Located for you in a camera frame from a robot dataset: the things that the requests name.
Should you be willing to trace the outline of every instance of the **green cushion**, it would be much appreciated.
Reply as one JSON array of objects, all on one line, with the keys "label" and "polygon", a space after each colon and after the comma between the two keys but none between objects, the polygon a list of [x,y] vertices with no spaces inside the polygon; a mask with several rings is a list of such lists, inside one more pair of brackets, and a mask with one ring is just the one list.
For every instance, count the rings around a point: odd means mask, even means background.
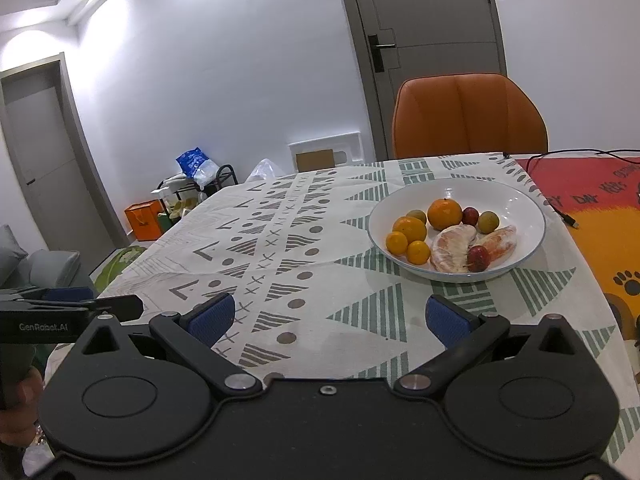
[{"label": "green cushion", "polygon": [[28,254],[18,245],[8,225],[0,226],[0,285]]}]

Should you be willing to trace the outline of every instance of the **gray door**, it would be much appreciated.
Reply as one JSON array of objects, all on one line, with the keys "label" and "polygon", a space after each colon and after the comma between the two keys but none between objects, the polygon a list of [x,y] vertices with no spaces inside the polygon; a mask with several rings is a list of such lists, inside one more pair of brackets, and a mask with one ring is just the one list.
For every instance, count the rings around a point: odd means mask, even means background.
[{"label": "gray door", "polygon": [[[367,105],[378,108],[388,156],[393,155],[391,123],[396,95],[404,81],[453,73],[506,73],[494,0],[356,2],[357,6],[350,6],[345,0],[358,57],[367,57],[367,68],[373,73],[377,103],[368,98]],[[358,49],[362,42],[357,39],[362,36],[366,40],[365,52]],[[362,72],[364,64],[359,61]],[[363,82],[367,84],[364,74]],[[376,114],[369,112],[373,122]],[[382,135],[373,124],[372,129],[374,136]],[[384,146],[385,139],[374,138],[376,147]]]},{"label": "gray door", "polygon": [[9,122],[4,135],[49,249],[79,251],[91,272],[116,247],[82,179],[63,121],[61,91],[60,73],[53,68],[4,80]]}]

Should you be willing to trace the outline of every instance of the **leather chair backrest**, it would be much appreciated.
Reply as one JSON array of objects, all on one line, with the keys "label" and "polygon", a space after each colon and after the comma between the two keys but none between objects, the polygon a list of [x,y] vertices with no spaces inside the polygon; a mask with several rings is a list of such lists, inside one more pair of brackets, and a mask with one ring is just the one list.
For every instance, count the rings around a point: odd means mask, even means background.
[{"label": "leather chair backrest", "polygon": [[396,158],[548,149],[540,113],[500,74],[406,81],[398,92],[392,131]]}]

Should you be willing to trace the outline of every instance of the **fruit bowl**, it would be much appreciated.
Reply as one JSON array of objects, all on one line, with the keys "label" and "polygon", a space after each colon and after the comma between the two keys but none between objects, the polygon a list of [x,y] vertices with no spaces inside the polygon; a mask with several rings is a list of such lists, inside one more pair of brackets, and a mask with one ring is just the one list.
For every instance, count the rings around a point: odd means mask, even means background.
[{"label": "fruit bowl", "polygon": [[[492,262],[483,272],[455,274],[438,272],[430,262],[416,266],[404,256],[391,254],[386,248],[385,239],[396,219],[413,209],[427,211],[431,203],[439,198],[451,198],[462,209],[473,207],[481,213],[495,212],[500,219],[500,227],[516,226],[516,248],[511,254]],[[427,228],[425,242],[431,246],[438,231],[428,224]],[[496,278],[531,256],[542,243],[546,222],[544,214],[530,197],[506,184],[471,178],[443,178],[411,184],[387,196],[373,209],[367,231],[371,241],[387,258],[409,272],[439,282],[471,283]]]}]

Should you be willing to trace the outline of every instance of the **sofa cushion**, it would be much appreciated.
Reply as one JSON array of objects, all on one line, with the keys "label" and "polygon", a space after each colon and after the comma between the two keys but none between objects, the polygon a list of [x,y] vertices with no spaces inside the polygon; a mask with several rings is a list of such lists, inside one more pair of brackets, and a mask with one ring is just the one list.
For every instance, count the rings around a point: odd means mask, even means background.
[{"label": "sofa cushion", "polygon": [[0,226],[0,285],[14,272],[27,253],[18,245],[8,225]]},{"label": "sofa cushion", "polygon": [[29,256],[31,285],[45,288],[69,286],[80,267],[78,251],[45,251],[41,249]]}]

